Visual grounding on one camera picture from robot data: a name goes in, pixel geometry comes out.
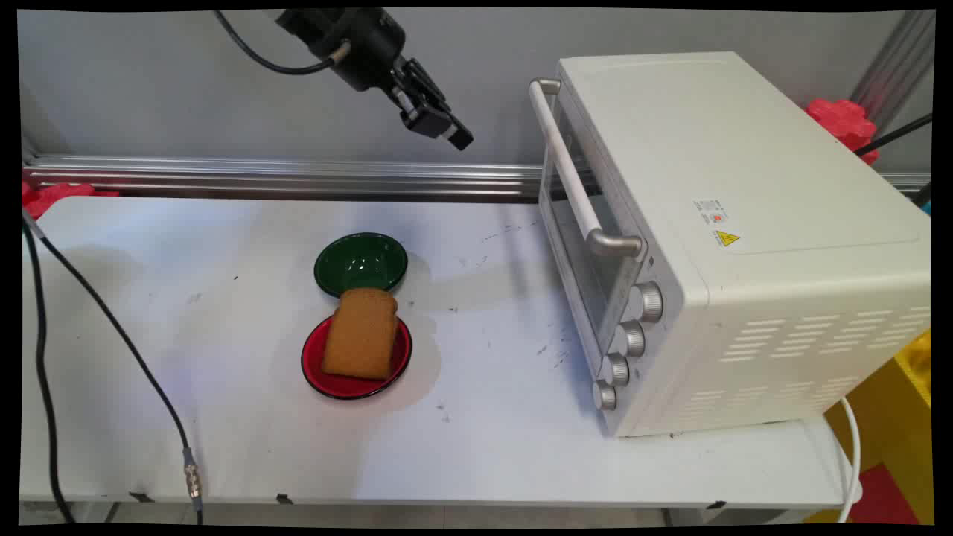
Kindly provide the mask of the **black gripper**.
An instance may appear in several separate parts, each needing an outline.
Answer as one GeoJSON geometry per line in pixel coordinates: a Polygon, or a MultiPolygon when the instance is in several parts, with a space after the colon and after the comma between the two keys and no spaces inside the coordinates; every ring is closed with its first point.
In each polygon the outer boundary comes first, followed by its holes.
{"type": "Polygon", "coordinates": [[[299,9],[300,37],[309,51],[330,59],[345,42],[350,50],[336,59],[331,70],[358,92],[381,89],[391,92],[409,131],[433,139],[443,137],[457,150],[469,147],[474,137],[456,118],[438,85],[415,59],[404,63],[404,79],[394,78],[406,33],[384,9],[299,9]]]}

